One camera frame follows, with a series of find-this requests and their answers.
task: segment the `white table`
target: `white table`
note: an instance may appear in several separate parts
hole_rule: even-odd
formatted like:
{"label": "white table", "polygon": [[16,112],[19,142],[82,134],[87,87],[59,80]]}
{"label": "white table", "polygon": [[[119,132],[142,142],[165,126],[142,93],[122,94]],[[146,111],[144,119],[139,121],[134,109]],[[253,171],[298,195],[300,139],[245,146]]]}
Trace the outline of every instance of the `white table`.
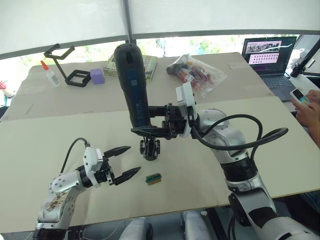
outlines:
{"label": "white table", "polygon": [[[197,109],[217,108],[227,115],[251,114],[261,120],[263,133],[280,127],[289,132],[260,146],[256,165],[272,197],[320,188],[320,151],[277,97],[201,103]],[[153,119],[161,125],[161,118]],[[231,120],[247,141],[257,137],[255,123]],[[102,184],[78,197],[71,225],[149,216],[174,211],[228,204],[223,171],[211,150],[197,140],[161,140],[157,160],[140,154],[140,137],[131,133],[128,111],[87,113],[11,120],[0,123],[0,233],[34,229],[50,181],[57,176],[71,142],[84,137],[102,151],[132,148],[110,160],[116,176],[141,166],[129,181],[119,186]],[[83,144],[71,151],[65,171],[82,165]],[[148,186],[145,177],[161,173],[162,182]]]}
{"label": "white table", "polygon": [[[206,98],[202,98],[194,90],[195,100],[199,104],[273,96],[238,52],[198,55],[195,58],[228,75]],[[166,72],[167,66],[176,59],[177,57],[158,59],[153,79],[146,85],[149,105],[161,106],[177,102],[176,87],[181,86],[182,82]],[[102,68],[105,64],[106,62],[68,63],[61,67],[69,75],[75,69],[89,71]],[[63,79],[55,65],[50,68]],[[99,85],[90,81],[84,88],[69,86],[63,81],[60,87],[54,88],[42,67],[34,66],[1,121],[123,110],[127,110],[127,105],[117,77],[106,76],[105,83]]]}

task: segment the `plastic bag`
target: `plastic bag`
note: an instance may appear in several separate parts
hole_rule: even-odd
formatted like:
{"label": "plastic bag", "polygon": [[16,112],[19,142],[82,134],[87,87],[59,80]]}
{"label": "plastic bag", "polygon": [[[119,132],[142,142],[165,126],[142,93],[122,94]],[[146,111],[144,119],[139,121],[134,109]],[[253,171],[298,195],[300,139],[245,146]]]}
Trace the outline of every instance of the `plastic bag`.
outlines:
{"label": "plastic bag", "polygon": [[204,98],[206,93],[215,89],[227,75],[200,60],[184,54],[166,68],[170,75],[176,75],[182,82],[191,82]]}

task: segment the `white window shade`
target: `white window shade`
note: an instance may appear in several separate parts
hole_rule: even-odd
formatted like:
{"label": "white window shade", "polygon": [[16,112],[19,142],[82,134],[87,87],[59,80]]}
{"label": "white window shade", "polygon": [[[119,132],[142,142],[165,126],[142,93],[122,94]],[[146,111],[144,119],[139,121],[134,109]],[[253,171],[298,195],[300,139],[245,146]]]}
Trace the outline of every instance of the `white window shade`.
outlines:
{"label": "white window shade", "polygon": [[0,55],[126,35],[121,0],[0,1]]}
{"label": "white window shade", "polygon": [[133,38],[172,32],[320,30],[319,0],[129,0],[129,10]]}

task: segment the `red bottle cap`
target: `red bottle cap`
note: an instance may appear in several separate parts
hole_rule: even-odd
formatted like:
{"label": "red bottle cap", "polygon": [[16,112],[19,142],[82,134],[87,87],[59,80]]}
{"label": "red bottle cap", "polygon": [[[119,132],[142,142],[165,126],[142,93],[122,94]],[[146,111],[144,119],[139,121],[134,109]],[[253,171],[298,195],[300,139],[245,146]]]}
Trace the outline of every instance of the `red bottle cap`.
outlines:
{"label": "red bottle cap", "polygon": [[42,67],[43,67],[44,70],[46,70],[46,71],[49,70],[49,67],[45,64],[44,61],[41,60],[40,62],[42,64]]}

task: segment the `person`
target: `person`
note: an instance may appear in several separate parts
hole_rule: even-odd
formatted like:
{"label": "person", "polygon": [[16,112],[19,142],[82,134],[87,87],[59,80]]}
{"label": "person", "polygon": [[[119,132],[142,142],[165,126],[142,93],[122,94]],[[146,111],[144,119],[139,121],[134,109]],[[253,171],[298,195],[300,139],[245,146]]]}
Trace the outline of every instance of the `person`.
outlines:
{"label": "person", "polygon": [[295,118],[308,129],[310,137],[320,148],[320,91],[310,90],[306,98],[310,101],[308,106],[291,98],[291,102],[297,110]]}
{"label": "person", "polygon": [[[310,103],[305,106],[291,98],[297,110],[295,118],[304,127],[315,144],[320,148],[320,91],[310,90],[306,95]],[[320,191],[300,194],[300,196],[317,212],[320,213]]]}

